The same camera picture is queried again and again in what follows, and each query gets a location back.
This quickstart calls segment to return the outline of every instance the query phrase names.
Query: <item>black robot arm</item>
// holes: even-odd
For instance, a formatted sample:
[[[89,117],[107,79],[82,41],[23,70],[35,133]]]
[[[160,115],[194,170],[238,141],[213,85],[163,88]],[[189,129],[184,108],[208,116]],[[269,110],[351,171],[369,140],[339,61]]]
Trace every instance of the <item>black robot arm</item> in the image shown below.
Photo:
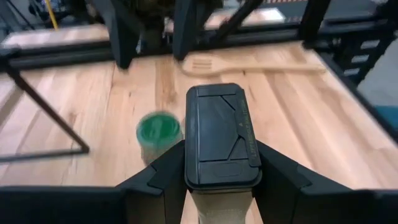
[[[187,190],[237,183],[264,223],[398,223],[397,191],[351,190],[256,141],[237,85],[191,88],[186,121],[186,140],[115,187],[1,187],[0,223],[178,224]],[[206,136],[209,125],[218,127]]]
[[[92,0],[109,32],[112,54],[118,67],[127,69],[137,55],[136,47],[144,26],[120,0]]]

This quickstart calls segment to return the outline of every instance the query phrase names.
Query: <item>metal rod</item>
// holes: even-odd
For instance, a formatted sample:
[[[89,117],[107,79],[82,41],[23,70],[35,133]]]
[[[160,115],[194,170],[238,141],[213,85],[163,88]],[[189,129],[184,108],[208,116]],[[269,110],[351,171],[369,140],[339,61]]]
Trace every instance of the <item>metal rod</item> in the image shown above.
[[[4,68],[9,75],[15,81],[15,84],[23,91],[25,91],[74,141],[76,141],[81,146],[82,152],[89,152],[90,148],[82,140],[79,135],[77,135],[68,123],[62,119],[55,111],[50,107],[50,105],[21,77],[21,74],[15,68],[12,68],[7,60],[3,60]]]
[[[388,18],[395,23],[398,22],[398,0],[388,0],[383,5],[379,6],[379,13],[381,13],[385,18]]]
[[[303,19],[298,28],[298,35],[304,41],[316,40],[318,30],[321,26],[331,0],[308,0],[305,7]]]
[[[18,15],[26,22],[26,25],[28,25],[32,30],[35,30],[35,27],[26,19],[26,17],[18,10],[18,8],[12,3],[12,1],[7,0],[8,4],[10,4],[11,7],[14,8],[14,10],[18,13]]]
[[[7,1],[0,1],[0,18],[7,24],[13,31],[23,31],[23,28],[18,22],[17,17],[8,6]]]
[[[35,152],[27,154],[17,154],[17,155],[5,155],[0,157],[0,163],[3,162],[16,162],[16,161],[27,161],[32,159],[49,159],[55,157],[73,156],[79,154],[86,154],[87,152],[81,150],[71,150],[71,149],[57,149],[56,151],[49,152]]]

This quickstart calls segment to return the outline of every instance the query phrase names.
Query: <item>green lid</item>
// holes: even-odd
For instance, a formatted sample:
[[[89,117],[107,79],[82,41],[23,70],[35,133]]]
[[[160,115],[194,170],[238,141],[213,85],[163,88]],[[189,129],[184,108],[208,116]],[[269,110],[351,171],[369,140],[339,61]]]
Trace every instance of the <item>green lid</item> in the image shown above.
[[[180,140],[180,133],[179,122],[166,112],[148,114],[137,126],[137,138],[142,147],[170,147]]]

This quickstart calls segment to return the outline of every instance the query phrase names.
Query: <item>wood grain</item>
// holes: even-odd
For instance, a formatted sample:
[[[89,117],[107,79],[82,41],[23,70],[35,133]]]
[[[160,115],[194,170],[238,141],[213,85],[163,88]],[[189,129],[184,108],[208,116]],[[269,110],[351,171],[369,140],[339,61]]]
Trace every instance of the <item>wood grain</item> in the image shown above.
[[[14,35],[5,44],[84,39],[86,29]],[[104,28],[90,30],[106,38]],[[207,52],[230,61],[317,63],[299,42]],[[144,168],[135,136],[147,113],[165,110],[185,120],[191,86],[234,82],[245,89],[256,138],[353,189],[398,188],[398,147],[334,74],[232,72],[188,77],[172,56],[135,59],[129,70],[114,62],[47,68],[23,74],[88,142],[87,156],[0,165],[1,185],[116,185]],[[0,77],[0,101],[10,92]],[[0,154],[75,146],[28,96],[21,96],[0,130]],[[197,223],[189,194],[182,223]],[[256,202],[246,223],[262,223]]]

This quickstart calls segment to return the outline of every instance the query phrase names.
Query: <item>black metal frame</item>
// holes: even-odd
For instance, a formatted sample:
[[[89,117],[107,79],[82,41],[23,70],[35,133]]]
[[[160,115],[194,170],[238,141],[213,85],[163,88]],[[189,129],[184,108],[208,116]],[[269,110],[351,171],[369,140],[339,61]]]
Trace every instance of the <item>black metal frame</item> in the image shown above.
[[[87,143],[85,143],[79,135],[77,135],[68,123],[62,119],[51,106],[21,77],[21,73],[10,66],[8,57],[16,54],[18,50],[2,50],[0,52],[0,66],[6,71],[8,76],[14,80],[14,83],[27,93],[79,146],[78,149],[61,149],[50,152],[36,152],[28,154],[16,154],[9,156],[0,156],[0,163],[24,161],[29,159],[43,159],[51,157],[72,156],[77,154],[87,154],[90,151]]]
[[[196,5],[193,0],[177,0],[176,5],[181,10],[175,12],[175,17],[180,18],[181,21],[176,22],[174,33],[166,33],[163,38],[164,43],[160,47],[147,49],[139,54],[132,50],[132,48],[135,48],[132,42],[136,42],[135,34],[139,31],[142,24],[135,26],[134,24],[127,23],[126,20],[129,19],[129,16],[132,16],[134,19],[137,18],[125,11],[117,0],[97,2],[100,2],[98,3],[99,11],[106,12],[107,17],[105,21],[109,30],[110,40],[18,49],[16,53],[7,56],[9,66],[5,66],[7,68],[6,72],[14,73],[11,77],[14,78],[16,83],[19,83],[18,85],[24,91],[33,96],[32,98],[40,106],[45,108],[47,112],[51,111],[50,107],[44,101],[40,100],[41,98],[38,97],[32,88],[23,84],[26,82],[18,75],[17,70],[106,60],[115,60],[116,64],[121,68],[127,68],[131,59],[136,57],[174,54],[177,60],[181,60],[191,50],[210,50],[303,40],[303,45],[306,48],[316,50],[322,56],[325,62],[336,72],[337,76],[343,80],[343,83],[353,95],[359,98],[359,101],[365,108],[382,124],[382,127],[390,136],[398,142],[397,131],[390,127],[372,109],[370,104],[361,97],[356,88],[352,87],[352,84],[345,81],[348,78],[351,83],[355,85],[359,84],[367,72],[374,66],[378,58],[385,52],[388,45],[395,39],[394,32],[397,29],[398,19],[391,8],[398,4],[398,0],[389,0],[385,5],[375,8],[374,14],[365,16],[363,14],[358,16],[353,15],[352,17],[342,19],[335,17],[332,19],[325,18],[326,10],[331,0],[308,0],[301,21],[240,27],[243,19],[255,8],[267,7],[267,4],[261,4],[259,0],[251,0],[246,1],[235,15],[217,30],[200,30],[199,26],[201,26],[202,18],[186,18],[181,16],[182,11],[188,14],[190,12],[193,13],[200,5]],[[361,49],[363,42],[374,39],[380,41],[378,46],[366,50]],[[357,64],[353,63],[352,58],[362,53],[369,55],[368,61]],[[344,71],[354,66],[359,67],[358,74],[345,77]],[[53,118],[58,123],[62,123],[62,120],[56,114],[54,114]],[[69,129],[69,134],[73,133],[67,126],[61,126],[64,129]],[[74,133],[71,136],[75,139],[80,139]],[[88,146],[83,141],[80,141],[80,143],[82,151],[79,152],[88,152]]]

